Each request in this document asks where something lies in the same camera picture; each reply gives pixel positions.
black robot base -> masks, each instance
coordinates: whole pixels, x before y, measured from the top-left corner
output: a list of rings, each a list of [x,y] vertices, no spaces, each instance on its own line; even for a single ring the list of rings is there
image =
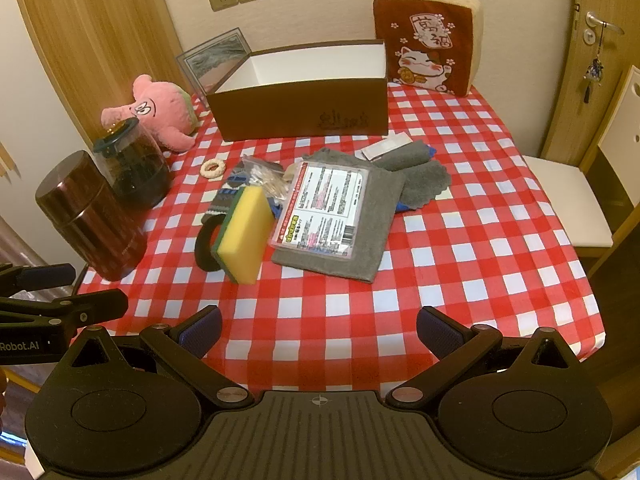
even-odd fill
[[[35,397],[26,432],[43,480],[597,479],[611,416],[556,330],[508,338],[437,310],[417,317],[440,359],[393,389],[264,392],[200,357],[211,305],[176,328],[89,326]]]

jar lid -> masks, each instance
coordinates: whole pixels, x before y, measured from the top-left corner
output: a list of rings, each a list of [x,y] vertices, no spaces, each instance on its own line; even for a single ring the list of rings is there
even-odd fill
[[[137,117],[130,117],[112,124],[107,128],[107,135],[95,141],[92,152],[104,158],[115,156],[118,152],[116,143],[135,129],[139,122],[140,120]]]
[[[36,202],[56,225],[71,222],[106,184],[93,159],[83,150],[64,158],[36,190]]]

pink plush toy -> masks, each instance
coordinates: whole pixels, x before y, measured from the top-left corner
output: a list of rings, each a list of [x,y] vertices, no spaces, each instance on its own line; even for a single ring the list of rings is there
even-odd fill
[[[135,103],[118,108],[105,108],[100,122],[109,128],[129,117],[137,117],[158,144],[174,152],[186,152],[195,139],[189,134],[198,119],[191,98],[182,88],[165,81],[152,82],[151,76],[139,75],[133,82]]]

barcode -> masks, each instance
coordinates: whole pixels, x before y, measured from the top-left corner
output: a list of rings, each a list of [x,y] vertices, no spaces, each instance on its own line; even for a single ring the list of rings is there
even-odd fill
[[[343,245],[351,245],[353,244],[353,232],[356,227],[353,225],[345,225],[344,232],[342,233],[342,244]]]

table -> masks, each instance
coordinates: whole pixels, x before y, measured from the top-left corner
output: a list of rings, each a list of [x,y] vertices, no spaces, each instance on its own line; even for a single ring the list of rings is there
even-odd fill
[[[119,286],[129,310],[105,325],[137,333],[175,325],[210,303],[224,319],[206,363],[254,392],[267,389],[389,389],[429,367],[415,318],[433,305],[467,326],[486,323],[505,336],[557,326],[585,358],[605,333],[590,285],[545,193],[506,127],[472,88],[466,98],[389,84],[390,132],[437,149],[452,185],[418,211],[395,216],[372,285],[281,267],[264,256],[258,282],[236,285],[222,271],[196,267],[200,218],[221,181],[199,176],[201,163],[241,155],[285,167],[323,146],[354,153],[380,137],[224,142],[210,112],[196,145],[170,155],[174,185],[145,223],[148,248],[120,282],[89,270],[80,292]]]

